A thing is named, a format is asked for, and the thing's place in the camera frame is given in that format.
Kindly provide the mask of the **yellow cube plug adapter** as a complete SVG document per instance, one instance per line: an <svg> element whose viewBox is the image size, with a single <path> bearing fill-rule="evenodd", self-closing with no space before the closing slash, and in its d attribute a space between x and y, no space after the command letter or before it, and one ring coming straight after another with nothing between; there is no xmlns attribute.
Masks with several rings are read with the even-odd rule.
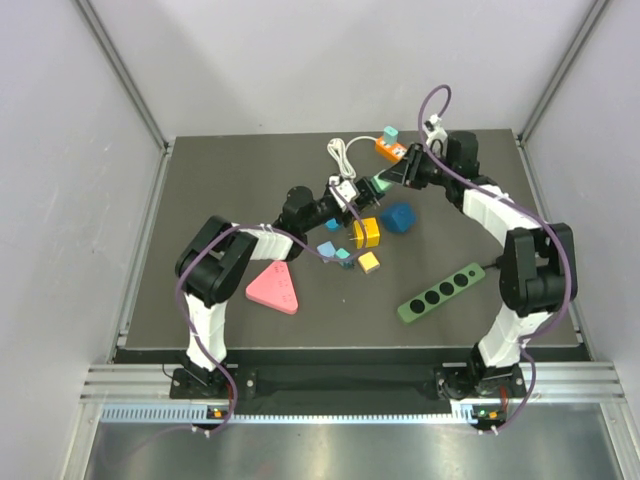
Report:
<svg viewBox="0 0 640 480"><path fill-rule="evenodd" d="M380 239L380 227L376 217L353 221L351 240L357 249L375 248L380 244Z"/></svg>

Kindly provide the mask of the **pink triangular socket adapter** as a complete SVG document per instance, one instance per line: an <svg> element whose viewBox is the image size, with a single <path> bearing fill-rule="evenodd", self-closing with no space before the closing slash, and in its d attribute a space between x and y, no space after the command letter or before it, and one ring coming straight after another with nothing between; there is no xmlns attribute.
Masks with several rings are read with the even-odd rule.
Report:
<svg viewBox="0 0 640 480"><path fill-rule="evenodd" d="M270 309L294 315L299 308L288 264L273 261L245 289L247 299Z"/></svg>

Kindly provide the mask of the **orange power strip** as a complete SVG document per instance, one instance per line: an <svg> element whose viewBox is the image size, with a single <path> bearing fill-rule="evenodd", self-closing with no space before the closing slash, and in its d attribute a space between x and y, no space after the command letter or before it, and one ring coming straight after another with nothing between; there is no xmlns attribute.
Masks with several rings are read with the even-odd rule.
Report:
<svg viewBox="0 0 640 480"><path fill-rule="evenodd" d="M407 148L400 143L388 144L383 137L379 137L375 141L375 150L386 160L395 164L404 157Z"/></svg>

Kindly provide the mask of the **blue cube plug adapter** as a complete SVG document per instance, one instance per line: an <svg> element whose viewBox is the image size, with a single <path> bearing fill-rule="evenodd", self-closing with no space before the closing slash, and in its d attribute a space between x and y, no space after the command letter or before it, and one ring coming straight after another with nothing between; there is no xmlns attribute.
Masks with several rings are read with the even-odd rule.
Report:
<svg viewBox="0 0 640 480"><path fill-rule="evenodd" d="M416 215L406 202L395 203L379 215L384 228L394 234L407 233L416 223Z"/></svg>

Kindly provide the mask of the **black socket block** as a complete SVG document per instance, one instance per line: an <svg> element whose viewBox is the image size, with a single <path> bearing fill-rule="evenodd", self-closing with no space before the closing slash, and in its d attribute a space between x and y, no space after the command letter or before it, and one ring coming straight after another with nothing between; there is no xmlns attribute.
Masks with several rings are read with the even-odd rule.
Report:
<svg viewBox="0 0 640 480"><path fill-rule="evenodd" d="M379 200L382 199L385 193L379 193L372 185L369 177L362 177L355 182L355 186L358 190L358 196L355 199L355 204L360 212L365 209L378 205Z"/></svg>

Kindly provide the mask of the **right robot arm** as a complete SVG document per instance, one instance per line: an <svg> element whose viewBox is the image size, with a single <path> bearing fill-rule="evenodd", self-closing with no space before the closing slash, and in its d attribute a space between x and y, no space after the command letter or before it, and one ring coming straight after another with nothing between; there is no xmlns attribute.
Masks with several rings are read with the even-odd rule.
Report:
<svg viewBox="0 0 640 480"><path fill-rule="evenodd" d="M413 143L381 173L387 182L420 190L441 186L447 200L478 222L503 248L498 259L502 306L489 332L476 343L463 370L440 381L443 396L487 396L513 380L527 344L555 313L565 313L577 294L574 241L564 223L548 224L523 213L480 172L474 133Z"/></svg>

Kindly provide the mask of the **yellow plug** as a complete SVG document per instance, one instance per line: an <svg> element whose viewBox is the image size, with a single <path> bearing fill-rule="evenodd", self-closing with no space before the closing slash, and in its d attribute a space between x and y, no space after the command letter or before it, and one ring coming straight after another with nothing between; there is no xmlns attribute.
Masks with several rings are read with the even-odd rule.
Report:
<svg viewBox="0 0 640 480"><path fill-rule="evenodd" d="M360 255L357 261L365 274L370 274L380 267L380 262L372 251Z"/></svg>

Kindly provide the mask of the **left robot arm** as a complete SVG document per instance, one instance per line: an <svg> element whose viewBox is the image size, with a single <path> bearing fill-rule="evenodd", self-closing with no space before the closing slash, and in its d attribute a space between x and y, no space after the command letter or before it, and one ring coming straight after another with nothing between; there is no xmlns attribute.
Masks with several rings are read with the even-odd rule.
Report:
<svg viewBox="0 0 640 480"><path fill-rule="evenodd" d="M175 265L176 300L189 329L180 371L186 378L180 388L212 397L232 386L222 365L226 307L251 261L296 259L308 247L307 233L329 220L362 227L359 215L385 193L375 177L353 181L333 175L319 198L306 186L291 188L272 224L241 225L210 217Z"/></svg>

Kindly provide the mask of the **teal charger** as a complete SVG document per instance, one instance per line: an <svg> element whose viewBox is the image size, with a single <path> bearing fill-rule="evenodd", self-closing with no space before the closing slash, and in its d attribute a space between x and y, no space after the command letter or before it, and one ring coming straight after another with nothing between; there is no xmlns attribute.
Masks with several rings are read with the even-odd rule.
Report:
<svg viewBox="0 0 640 480"><path fill-rule="evenodd" d="M386 145L395 145L398 142L399 132L392 126L388 125L383 129L383 142Z"/></svg>

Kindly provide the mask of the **light blue plug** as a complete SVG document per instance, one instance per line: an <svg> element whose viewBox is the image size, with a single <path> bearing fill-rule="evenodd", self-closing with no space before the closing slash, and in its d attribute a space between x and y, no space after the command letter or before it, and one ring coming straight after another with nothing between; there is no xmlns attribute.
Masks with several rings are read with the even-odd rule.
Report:
<svg viewBox="0 0 640 480"><path fill-rule="evenodd" d="M336 255L336 248L331 241L326 241L317 246L317 252L321 255L322 260L327 263Z"/></svg>

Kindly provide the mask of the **mint green charger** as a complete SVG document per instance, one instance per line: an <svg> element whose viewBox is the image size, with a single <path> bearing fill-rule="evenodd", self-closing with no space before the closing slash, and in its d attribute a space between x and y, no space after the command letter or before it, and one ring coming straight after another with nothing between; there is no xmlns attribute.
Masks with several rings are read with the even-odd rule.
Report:
<svg viewBox="0 0 640 480"><path fill-rule="evenodd" d="M392 182L384 180L380 178L378 175L375 175L371 179L371 182L374 188L376 189L376 191L379 193L386 193L393 186Z"/></svg>

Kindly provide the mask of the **green power strip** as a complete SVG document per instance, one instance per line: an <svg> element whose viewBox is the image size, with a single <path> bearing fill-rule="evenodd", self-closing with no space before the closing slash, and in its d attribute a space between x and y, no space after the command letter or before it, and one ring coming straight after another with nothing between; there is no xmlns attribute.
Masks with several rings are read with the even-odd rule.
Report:
<svg viewBox="0 0 640 480"><path fill-rule="evenodd" d="M411 324L481 282L485 276L483 267L471 263L401 304L396 310L397 316L404 324Z"/></svg>

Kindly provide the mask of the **blue rounded plug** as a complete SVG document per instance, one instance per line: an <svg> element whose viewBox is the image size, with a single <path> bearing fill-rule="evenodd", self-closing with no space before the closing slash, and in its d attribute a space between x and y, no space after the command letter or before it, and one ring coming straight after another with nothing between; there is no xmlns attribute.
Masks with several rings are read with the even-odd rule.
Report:
<svg viewBox="0 0 640 480"><path fill-rule="evenodd" d="M325 226L330 232L337 232L342 229L342 225L335 218L328 220Z"/></svg>

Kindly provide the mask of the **teal plug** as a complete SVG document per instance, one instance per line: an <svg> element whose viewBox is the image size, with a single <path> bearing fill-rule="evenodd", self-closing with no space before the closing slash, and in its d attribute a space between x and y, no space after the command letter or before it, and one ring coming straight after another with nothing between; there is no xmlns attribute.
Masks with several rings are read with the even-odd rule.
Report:
<svg viewBox="0 0 640 480"><path fill-rule="evenodd" d="M335 251L335 258L338 260L339 265L344 269L354 268L354 256L344 248L338 248Z"/></svg>

